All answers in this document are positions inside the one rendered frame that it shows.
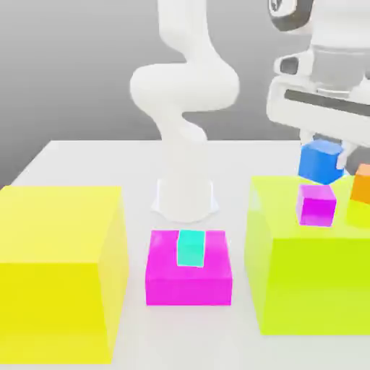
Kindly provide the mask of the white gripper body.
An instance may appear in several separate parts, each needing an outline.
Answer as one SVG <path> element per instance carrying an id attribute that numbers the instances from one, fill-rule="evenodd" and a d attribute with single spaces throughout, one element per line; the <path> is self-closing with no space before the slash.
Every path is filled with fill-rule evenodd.
<path id="1" fill-rule="evenodd" d="M 274 77 L 267 95 L 269 120 L 297 129 L 370 147 L 370 79 L 347 97 L 327 97 L 306 77 Z"/>

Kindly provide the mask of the small blue cube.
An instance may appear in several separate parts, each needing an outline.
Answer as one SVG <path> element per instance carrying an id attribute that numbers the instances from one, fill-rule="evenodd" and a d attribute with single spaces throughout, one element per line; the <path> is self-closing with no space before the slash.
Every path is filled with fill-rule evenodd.
<path id="1" fill-rule="evenodd" d="M 324 139 L 302 145 L 298 175 L 319 184 L 331 184 L 344 174 L 343 169 L 337 169 L 337 158 L 342 151 L 339 144 Z"/>

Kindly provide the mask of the small orange cube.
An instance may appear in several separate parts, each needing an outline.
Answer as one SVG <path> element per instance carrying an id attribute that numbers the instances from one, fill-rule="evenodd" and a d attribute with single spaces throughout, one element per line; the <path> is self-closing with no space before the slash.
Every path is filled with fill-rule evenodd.
<path id="1" fill-rule="evenodd" d="M 354 176 L 350 198 L 370 205 L 370 164 L 359 165 Z"/>

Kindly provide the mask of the small purple cube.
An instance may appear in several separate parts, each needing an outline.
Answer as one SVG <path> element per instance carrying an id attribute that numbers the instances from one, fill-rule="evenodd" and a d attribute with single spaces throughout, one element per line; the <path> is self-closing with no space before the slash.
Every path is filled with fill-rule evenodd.
<path id="1" fill-rule="evenodd" d="M 296 202 L 299 225 L 330 227 L 335 215 L 337 198 L 330 185 L 300 184 Z"/>

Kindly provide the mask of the small lime cube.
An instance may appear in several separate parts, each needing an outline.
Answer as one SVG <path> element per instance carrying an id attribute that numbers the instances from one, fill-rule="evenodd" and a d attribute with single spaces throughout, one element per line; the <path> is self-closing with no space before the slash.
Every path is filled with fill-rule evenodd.
<path id="1" fill-rule="evenodd" d="M 346 211 L 346 223 L 357 228 L 370 228 L 370 205 L 350 199 Z"/>

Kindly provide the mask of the small cyan cube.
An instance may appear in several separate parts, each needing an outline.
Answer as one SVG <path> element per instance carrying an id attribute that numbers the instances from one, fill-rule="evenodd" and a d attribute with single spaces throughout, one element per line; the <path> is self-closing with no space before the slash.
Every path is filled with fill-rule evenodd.
<path id="1" fill-rule="evenodd" d="M 180 230 L 176 246 L 176 261 L 182 267 L 204 267 L 205 232 Z"/>

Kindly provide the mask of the large lime box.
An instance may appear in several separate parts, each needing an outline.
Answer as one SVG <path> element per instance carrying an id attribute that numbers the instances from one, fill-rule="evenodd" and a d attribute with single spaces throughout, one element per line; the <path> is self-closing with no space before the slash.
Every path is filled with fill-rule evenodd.
<path id="1" fill-rule="evenodd" d="M 244 261 L 264 335 L 370 335 L 370 228 L 346 223 L 352 176 L 333 183 L 330 227 L 298 224 L 297 176 L 253 176 Z"/>

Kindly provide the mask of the large magenta box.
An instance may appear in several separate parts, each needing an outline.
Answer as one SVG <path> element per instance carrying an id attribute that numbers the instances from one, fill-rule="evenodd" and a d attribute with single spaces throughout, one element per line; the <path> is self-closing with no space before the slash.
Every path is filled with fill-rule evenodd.
<path id="1" fill-rule="evenodd" d="M 177 265 L 178 230 L 153 230 L 145 270 L 148 306 L 229 306 L 233 274 L 225 231 L 205 232 L 203 267 Z"/>

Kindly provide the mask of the large yellow box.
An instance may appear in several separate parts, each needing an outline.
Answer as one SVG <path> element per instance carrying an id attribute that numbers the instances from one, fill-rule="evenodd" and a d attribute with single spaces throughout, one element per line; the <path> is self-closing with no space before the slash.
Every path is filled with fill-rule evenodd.
<path id="1" fill-rule="evenodd" d="M 110 363 L 128 276 L 120 187 L 0 189 L 0 365 Z"/>

